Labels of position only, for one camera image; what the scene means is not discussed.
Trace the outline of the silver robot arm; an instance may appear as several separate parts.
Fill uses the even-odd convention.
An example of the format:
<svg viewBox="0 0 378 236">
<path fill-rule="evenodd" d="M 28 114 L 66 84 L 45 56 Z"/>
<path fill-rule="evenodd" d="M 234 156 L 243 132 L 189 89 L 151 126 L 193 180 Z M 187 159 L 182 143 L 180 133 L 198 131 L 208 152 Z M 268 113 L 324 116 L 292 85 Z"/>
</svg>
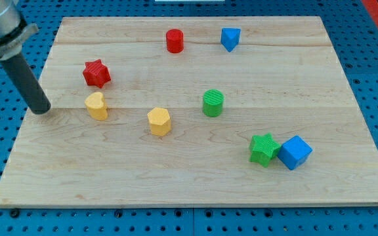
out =
<svg viewBox="0 0 378 236">
<path fill-rule="evenodd" d="M 0 64 L 32 113 L 41 115 L 51 103 L 22 54 L 22 45 L 39 29 L 26 22 L 16 1 L 0 0 Z"/>
</svg>

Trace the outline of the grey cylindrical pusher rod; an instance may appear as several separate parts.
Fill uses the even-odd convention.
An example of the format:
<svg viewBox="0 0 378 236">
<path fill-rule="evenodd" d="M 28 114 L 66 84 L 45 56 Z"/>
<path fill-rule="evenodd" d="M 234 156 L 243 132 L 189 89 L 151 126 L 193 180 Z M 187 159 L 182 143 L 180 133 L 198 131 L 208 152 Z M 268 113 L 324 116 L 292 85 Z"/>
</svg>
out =
<svg viewBox="0 0 378 236">
<path fill-rule="evenodd" d="M 42 115 L 51 109 L 51 103 L 23 54 L 20 52 L 0 64 L 32 113 Z"/>
</svg>

